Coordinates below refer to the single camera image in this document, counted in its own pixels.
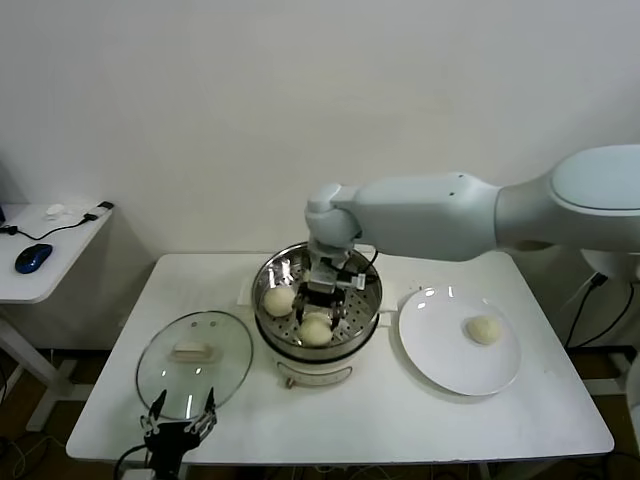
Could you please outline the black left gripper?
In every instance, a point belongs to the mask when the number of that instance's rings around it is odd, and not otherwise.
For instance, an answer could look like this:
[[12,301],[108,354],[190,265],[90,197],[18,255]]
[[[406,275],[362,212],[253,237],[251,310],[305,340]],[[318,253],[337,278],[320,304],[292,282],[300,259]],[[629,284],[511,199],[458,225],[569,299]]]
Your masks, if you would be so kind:
[[161,423],[158,419],[166,401],[167,390],[163,389],[152,402],[146,415],[140,417],[144,444],[151,456],[148,466],[156,479],[177,479],[184,455],[196,449],[200,443],[197,431],[211,431],[217,424],[215,389],[211,387],[201,415],[192,422]]

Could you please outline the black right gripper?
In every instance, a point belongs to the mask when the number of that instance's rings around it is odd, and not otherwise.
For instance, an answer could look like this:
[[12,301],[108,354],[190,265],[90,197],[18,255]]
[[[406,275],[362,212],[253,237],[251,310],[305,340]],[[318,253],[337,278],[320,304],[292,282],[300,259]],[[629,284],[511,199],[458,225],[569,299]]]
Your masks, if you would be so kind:
[[298,295],[294,297],[292,302],[292,313],[296,322],[301,324],[307,307],[328,309],[330,329],[334,331],[347,315],[345,303],[345,291],[339,287],[335,287],[331,292],[318,291],[312,289],[307,282],[302,282],[298,286]]

